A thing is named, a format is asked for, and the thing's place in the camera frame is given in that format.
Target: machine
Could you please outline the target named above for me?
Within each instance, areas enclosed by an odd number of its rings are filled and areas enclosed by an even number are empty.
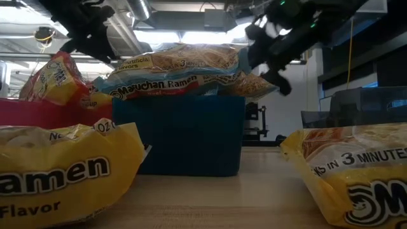
[[[59,21],[71,38],[61,50],[75,50],[90,55],[105,63],[117,59],[107,40],[106,26],[103,24],[113,16],[110,6],[100,7],[104,0],[39,0]],[[269,71],[263,74],[265,80],[280,87],[280,93],[291,92],[289,82],[279,74],[293,59],[318,42],[329,43],[332,33],[339,29],[368,0],[273,0],[265,12],[253,21],[245,31],[253,40],[248,56],[252,68],[267,63]],[[274,28],[290,29],[285,36],[270,37],[266,27],[256,22],[266,17]]]

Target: wooden table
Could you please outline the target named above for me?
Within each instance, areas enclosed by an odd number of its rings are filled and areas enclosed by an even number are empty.
[[[333,227],[278,148],[244,148],[238,176],[137,176],[117,204],[75,228]]]

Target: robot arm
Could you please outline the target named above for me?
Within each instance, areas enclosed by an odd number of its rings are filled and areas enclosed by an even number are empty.
[[[291,29],[285,36],[271,38],[265,27],[254,23],[246,28],[247,37],[254,40],[249,47],[252,68],[267,63],[265,80],[280,87],[280,93],[291,92],[289,82],[280,74],[286,65],[317,42],[328,43],[332,33],[339,29],[368,0],[274,0],[263,15],[268,23]]]

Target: blue container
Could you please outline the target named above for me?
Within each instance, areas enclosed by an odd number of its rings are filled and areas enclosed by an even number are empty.
[[[234,176],[240,165],[243,97],[174,96],[113,101],[116,124],[135,122],[152,149],[140,174]]]

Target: red container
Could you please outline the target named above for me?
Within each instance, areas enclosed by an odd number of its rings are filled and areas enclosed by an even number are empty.
[[[46,101],[0,99],[0,125],[53,129],[79,123],[91,126],[101,118],[112,118],[111,105],[92,110],[73,105],[59,106]]]

